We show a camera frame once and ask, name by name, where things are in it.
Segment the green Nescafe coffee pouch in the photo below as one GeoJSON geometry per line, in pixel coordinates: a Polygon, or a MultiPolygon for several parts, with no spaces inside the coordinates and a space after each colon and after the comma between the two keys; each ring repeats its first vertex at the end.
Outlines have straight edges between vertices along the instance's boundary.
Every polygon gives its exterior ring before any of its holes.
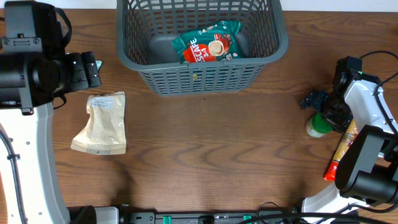
{"type": "Polygon", "coordinates": [[[182,63],[214,62],[242,58],[236,36],[239,21],[219,21],[207,27],[181,34],[172,41],[182,63]]]}

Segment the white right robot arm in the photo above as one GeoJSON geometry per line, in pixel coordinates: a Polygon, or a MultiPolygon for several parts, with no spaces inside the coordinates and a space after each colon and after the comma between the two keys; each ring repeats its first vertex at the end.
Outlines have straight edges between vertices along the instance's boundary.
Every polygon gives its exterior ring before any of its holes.
{"type": "Polygon", "coordinates": [[[336,168],[335,180],[320,193],[302,200],[298,219],[304,223],[358,222],[356,208],[379,213],[397,209],[397,121],[384,100],[383,82],[362,71],[362,59],[347,56],[336,63],[333,89],[313,90],[302,108],[317,111],[316,118],[332,130],[358,130],[336,168]]]}

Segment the red spaghetti packet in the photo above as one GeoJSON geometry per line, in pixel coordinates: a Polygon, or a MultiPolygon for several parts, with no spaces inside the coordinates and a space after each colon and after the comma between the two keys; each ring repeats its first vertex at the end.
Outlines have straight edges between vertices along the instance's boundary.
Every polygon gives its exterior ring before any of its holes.
{"type": "Polygon", "coordinates": [[[358,129],[355,123],[355,120],[352,120],[346,132],[342,136],[338,147],[336,148],[335,154],[323,176],[324,180],[334,181],[336,177],[336,170],[338,168],[338,164],[342,160],[343,156],[350,148],[356,137],[358,136],[358,129]]]}

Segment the green lid jar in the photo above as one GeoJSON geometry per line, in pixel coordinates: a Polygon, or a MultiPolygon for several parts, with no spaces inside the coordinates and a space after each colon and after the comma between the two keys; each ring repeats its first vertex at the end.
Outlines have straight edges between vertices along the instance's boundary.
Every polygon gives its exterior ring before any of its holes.
{"type": "Polygon", "coordinates": [[[333,128],[330,124],[324,121],[321,113],[317,113],[306,122],[305,130],[309,136],[320,138],[332,132],[333,128]]]}

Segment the beige powder pouch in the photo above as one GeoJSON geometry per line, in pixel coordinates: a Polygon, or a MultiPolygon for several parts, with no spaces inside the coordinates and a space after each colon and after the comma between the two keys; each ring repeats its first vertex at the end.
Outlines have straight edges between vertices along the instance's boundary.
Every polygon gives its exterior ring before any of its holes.
{"type": "Polygon", "coordinates": [[[125,102],[123,91],[89,96],[86,112],[90,117],[86,126],[73,138],[71,148],[102,156],[124,154],[127,148],[125,102]]]}

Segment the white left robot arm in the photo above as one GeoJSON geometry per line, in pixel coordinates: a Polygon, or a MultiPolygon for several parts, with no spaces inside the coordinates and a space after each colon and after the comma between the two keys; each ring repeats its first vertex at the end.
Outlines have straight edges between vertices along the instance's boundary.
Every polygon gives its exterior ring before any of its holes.
{"type": "Polygon", "coordinates": [[[9,223],[117,223],[116,207],[68,207],[52,141],[54,99],[101,85],[92,52],[68,54],[65,12],[37,1],[7,1],[1,39],[1,182],[9,223]]]}

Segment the mint green wipes packet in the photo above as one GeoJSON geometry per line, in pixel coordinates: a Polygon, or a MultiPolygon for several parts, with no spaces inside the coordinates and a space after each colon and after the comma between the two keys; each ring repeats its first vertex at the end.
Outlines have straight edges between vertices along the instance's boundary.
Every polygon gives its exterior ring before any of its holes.
{"type": "Polygon", "coordinates": [[[102,64],[103,64],[103,61],[102,61],[102,60],[97,60],[97,61],[96,61],[96,66],[97,66],[97,69],[98,69],[98,70],[101,68],[102,64]]]}

